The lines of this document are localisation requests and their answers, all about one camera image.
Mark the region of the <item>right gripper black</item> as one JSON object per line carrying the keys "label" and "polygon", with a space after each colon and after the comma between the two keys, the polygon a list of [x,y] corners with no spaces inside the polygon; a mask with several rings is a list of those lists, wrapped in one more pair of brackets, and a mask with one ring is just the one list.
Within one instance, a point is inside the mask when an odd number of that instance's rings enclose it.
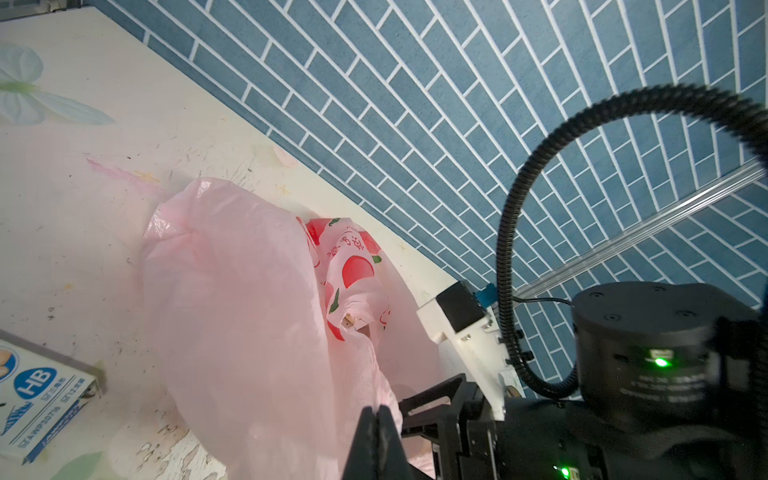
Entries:
{"label": "right gripper black", "polygon": [[508,479],[504,421],[464,374],[399,402],[402,436],[431,443],[438,479]]}

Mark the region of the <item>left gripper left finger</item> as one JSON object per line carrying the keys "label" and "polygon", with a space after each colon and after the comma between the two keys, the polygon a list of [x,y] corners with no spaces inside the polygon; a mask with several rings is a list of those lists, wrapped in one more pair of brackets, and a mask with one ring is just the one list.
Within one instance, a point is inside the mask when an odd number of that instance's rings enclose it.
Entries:
{"label": "left gripper left finger", "polygon": [[372,407],[361,411],[342,480],[373,480],[377,478],[377,414]]}

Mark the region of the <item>pink plastic bag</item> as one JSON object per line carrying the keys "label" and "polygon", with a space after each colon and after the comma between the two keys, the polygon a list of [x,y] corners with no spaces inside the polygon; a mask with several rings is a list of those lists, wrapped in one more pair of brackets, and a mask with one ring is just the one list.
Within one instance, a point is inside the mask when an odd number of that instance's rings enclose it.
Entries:
{"label": "pink plastic bag", "polygon": [[167,389],[232,479],[337,479],[364,408],[443,378],[404,280],[348,218],[198,179],[153,214],[142,284]]}

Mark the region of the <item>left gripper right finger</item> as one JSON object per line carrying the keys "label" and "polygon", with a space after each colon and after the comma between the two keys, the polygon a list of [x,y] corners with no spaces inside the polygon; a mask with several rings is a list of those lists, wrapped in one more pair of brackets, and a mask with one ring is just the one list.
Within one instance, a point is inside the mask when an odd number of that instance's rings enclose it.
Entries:
{"label": "left gripper right finger", "polygon": [[391,410],[382,405],[375,416],[375,478],[378,480],[412,480],[408,462]]}

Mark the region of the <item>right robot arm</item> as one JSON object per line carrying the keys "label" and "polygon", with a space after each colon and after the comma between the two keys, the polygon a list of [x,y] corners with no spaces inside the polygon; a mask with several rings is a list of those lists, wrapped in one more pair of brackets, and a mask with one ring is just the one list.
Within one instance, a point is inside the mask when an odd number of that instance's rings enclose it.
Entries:
{"label": "right robot arm", "polygon": [[500,399],[457,375],[403,400],[440,479],[763,479],[767,313],[707,284],[598,285],[571,302],[576,385]]}

